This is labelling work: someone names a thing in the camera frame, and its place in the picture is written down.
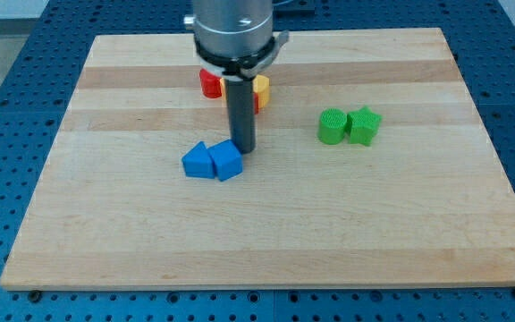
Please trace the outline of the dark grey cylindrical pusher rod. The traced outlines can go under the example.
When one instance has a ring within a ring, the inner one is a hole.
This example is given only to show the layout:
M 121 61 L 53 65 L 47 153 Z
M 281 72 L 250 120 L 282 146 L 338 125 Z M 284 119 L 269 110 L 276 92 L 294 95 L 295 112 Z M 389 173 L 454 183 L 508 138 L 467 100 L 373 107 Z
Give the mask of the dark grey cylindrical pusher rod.
M 256 146 L 253 84 L 226 80 L 224 88 L 231 140 L 241 154 L 248 154 Z

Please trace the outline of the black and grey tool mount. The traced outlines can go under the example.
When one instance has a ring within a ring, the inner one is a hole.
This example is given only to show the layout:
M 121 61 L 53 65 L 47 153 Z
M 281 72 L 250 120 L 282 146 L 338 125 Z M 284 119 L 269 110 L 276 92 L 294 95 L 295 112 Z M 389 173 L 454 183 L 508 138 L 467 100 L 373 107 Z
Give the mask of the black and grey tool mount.
M 241 57 L 215 55 L 204 48 L 196 38 L 194 43 L 201 67 L 210 74 L 229 81 L 248 81 L 253 80 L 274 62 L 289 39 L 290 32 L 283 30 L 276 37 L 272 36 L 257 52 Z

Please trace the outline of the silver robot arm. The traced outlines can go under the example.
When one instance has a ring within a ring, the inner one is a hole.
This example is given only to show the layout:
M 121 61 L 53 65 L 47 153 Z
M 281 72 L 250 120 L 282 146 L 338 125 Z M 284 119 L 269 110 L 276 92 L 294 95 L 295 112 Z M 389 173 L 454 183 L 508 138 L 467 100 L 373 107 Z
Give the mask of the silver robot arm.
M 202 68 L 224 79 L 230 136 L 242 154 L 256 146 L 253 80 L 276 59 L 290 33 L 274 34 L 271 0 L 193 0 L 183 17 Z

